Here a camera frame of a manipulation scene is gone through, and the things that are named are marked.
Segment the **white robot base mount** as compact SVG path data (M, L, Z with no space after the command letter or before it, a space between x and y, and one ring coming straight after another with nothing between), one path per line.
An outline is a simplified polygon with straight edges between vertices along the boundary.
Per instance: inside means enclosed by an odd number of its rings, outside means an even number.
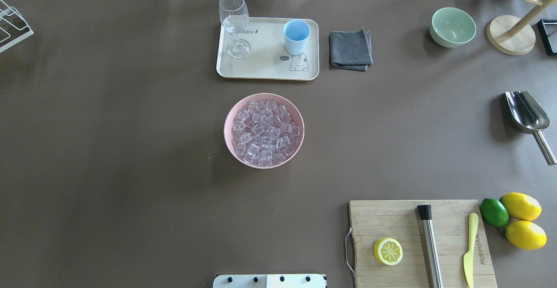
M219 275L213 288L326 288L322 274L245 274Z

